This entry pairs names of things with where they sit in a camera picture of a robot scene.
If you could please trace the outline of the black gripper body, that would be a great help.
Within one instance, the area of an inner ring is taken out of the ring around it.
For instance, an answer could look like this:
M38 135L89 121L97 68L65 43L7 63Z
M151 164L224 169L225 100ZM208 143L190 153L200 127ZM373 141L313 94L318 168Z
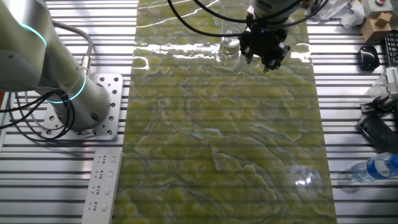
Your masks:
M288 32L285 29L265 30L258 27L247 28L238 38L240 43L240 51L243 55L243 50L250 47L255 55L266 56L271 51L275 50L279 45L285 45L284 41L287 38Z

